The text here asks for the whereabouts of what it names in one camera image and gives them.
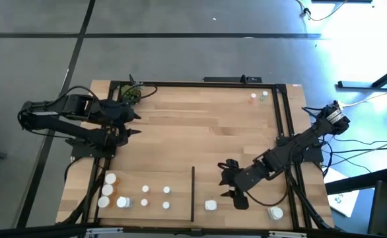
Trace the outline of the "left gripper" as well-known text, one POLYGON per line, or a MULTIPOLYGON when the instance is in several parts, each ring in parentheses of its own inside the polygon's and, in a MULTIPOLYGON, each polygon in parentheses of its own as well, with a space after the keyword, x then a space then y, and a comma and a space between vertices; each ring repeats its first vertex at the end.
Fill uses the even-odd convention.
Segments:
POLYGON ((140 120, 140 115, 136 114, 129 104, 116 106, 112 109, 112 116, 115 127, 118 129, 117 145, 126 145, 129 137, 140 134, 140 130, 127 129, 125 123, 132 120, 140 120))

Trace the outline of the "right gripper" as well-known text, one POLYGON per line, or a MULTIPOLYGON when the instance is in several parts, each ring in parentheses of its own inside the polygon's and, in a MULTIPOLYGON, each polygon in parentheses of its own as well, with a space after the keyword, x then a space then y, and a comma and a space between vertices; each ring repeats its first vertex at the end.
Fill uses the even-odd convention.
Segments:
POLYGON ((222 193, 221 197, 234 198, 235 195, 244 195, 243 191, 241 191, 235 183, 235 176, 242 171, 239 167, 238 161, 234 159, 227 159, 225 163, 218 163, 218 168, 222 169, 219 186, 229 186, 228 191, 222 193))

